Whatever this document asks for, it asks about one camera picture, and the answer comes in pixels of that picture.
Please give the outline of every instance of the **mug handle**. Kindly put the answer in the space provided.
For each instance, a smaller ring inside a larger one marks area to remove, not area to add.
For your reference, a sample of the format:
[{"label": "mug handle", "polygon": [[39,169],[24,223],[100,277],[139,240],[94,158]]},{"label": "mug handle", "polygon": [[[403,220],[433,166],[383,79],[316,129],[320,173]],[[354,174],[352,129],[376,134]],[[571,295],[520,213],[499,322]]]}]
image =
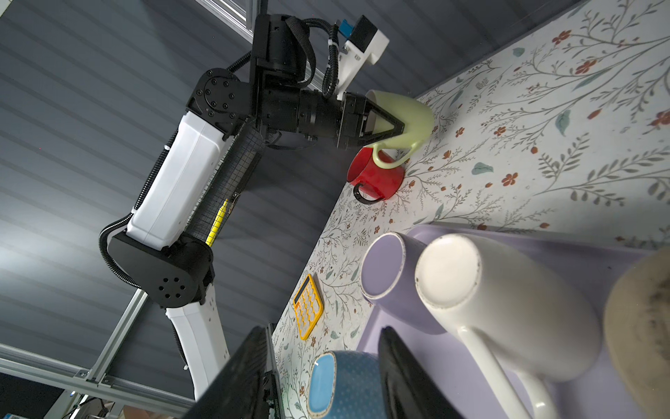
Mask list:
[{"label": "mug handle", "polygon": [[[531,419],[498,359],[488,348],[482,336],[468,326],[459,327],[458,336],[477,362],[477,366],[484,374],[484,378],[486,378],[505,414],[509,418]],[[518,373],[517,375],[531,398],[535,419],[559,419],[558,409],[542,380],[529,373]]]},{"label": "mug handle", "polygon": [[400,166],[402,163],[405,163],[409,157],[414,154],[419,147],[423,145],[423,141],[417,141],[416,143],[412,144],[412,147],[409,149],[407,153],[398,160],[391,162],[391,163],[386,163],[383,162],[382,159],[379,158],[379,150],[381,149],[381,144],[380,143],[374,143],[373,144],[373,160],[375,161],[375,164],[379,166],[382,169],[395,169],[396,167]]},{"label": "mug handle", "polygon": [[359,191],[359,189],[362,185],[363,185],[362,183],[357,183],[356,186],[354,186],[354,198],[357,201],[359,201],[361,204],[372,205],[372,204],[378,203],[379,201],[381,201],[383,199],[383,198],[378,198],[378,199],[375,199],[375,200],[369,200],[369,199],[363,198],[363,195],[361,195],[360,191]]}]

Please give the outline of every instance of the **white mug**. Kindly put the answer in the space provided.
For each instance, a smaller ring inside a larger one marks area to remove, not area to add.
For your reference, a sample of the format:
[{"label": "white mug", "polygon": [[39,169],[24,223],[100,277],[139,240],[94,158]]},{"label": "white mug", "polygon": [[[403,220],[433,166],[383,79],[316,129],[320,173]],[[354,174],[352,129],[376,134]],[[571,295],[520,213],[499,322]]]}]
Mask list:
[{"label": "white mug", "polygon": [[558,418],[542,380],[576,378],[600,352],[600,327],[586,299],[498,241],[444,235],[421,254],[415,281],[425,306],[465,344],[509,418],[530,415],[501,364],[519,376],[535,419]]}]

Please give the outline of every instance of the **light green mug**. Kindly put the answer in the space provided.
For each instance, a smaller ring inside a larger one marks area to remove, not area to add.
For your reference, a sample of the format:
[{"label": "light green mug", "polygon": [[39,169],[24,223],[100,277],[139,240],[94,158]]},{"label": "light green mug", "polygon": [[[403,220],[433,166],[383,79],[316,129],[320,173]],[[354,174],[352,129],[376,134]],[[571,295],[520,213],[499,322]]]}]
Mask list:
[{"label": "light green mug", "polygon": [[[382,169],[396,168],[405,163],[409,156],[414,154],[430,137],[435,124],[433,111],[427,105],[411,97],[396,95],[395,93],[369,91],[365,96],[405,124],[405,130],[402,134],[367,146],[373,149],[373,160],[377,166]],[[388,121],[377,117],[373,113],[370,113],[368,117],[368,124],[370,123],[375,126],[373,133],[392,128]],[[409,151],[394,162],[387,163],[379,158],[379,150],[382,149],[409,149]]]}]

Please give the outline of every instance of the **yellow calculator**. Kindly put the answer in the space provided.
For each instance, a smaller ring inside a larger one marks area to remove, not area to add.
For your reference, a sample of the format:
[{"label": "yellow calculator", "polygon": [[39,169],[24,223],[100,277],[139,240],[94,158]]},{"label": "yellow calculator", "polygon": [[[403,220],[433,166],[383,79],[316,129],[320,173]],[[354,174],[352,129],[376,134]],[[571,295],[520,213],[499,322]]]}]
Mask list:
[{"label": "yellow calculator", "polygon": [[324,303],[321,302],[312,275],[307,275],[300,291],[295,295],[293,309],[295,310],[295,321],[297,321],[300,339],[306,341],[310,337],[314,325],[324,312]]}]

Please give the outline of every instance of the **table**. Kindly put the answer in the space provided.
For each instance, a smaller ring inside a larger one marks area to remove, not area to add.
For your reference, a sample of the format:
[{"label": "table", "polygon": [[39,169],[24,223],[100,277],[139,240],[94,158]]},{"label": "table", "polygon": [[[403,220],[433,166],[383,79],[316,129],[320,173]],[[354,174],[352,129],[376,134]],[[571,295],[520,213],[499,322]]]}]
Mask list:
[{"label": "table", "polygon": [[[435,127],[397,194],[364,206],[346,185],[296,278],[313,275],[325,312],[302,341],[288,304],[273,335],[287,418],[307,417],[312,361],[356,349],[372,311],[358,287],[360,260],[387,231],[441,221],[641,248],[670,243],[670,3],[644,14],[646,6],[586,3],[419,98]],[[596,13],[635,14],[642,24],[595,31]],[[627,88],[637,82],[643,87]]]},{"label": "table", "polygon": [[[511,235],[493,231],[455,229],[441,225],[418,225],[408,235],[424,243],[448,233],[470,232],[514,247],[542,263],[577,289],[602,319],[610,291],[630,267],[653,251],[621,246],[554,241],[543,237]],[[469,350],[454,335],[427,335],[373,308],[356,350],[378,353],[382,328],[391,326],[440,391],[465,418],[503,419],[507,416],[486,382]],[[516,373],[506,371],[526,409],[533,411],[530,398]],[[644,419],[638,406],[610,361],[606,345],[590,368],[564,382],[547,382],[547,389],[561,418]]]}]

